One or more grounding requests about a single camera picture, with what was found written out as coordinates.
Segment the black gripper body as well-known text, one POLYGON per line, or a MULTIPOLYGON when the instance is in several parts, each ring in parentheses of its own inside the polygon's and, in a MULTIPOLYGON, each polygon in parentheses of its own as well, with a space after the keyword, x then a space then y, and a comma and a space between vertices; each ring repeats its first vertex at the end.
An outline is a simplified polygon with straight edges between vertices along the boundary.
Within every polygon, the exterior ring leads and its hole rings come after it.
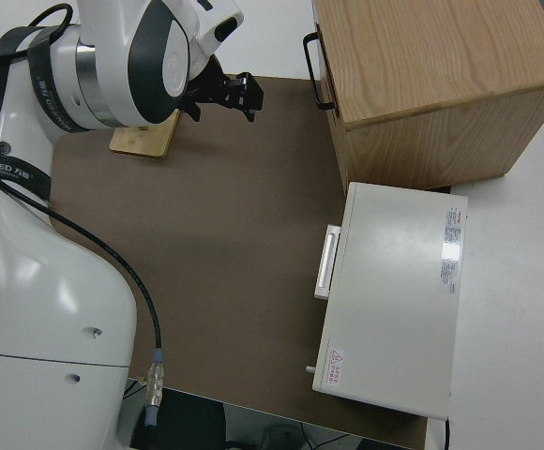
POLYGON ((239 107, 243 105, 242 94, 243 79, 227 76, 216 56, 211 56, 203 71, 189 82, 189 99, 195 103, 239 107))

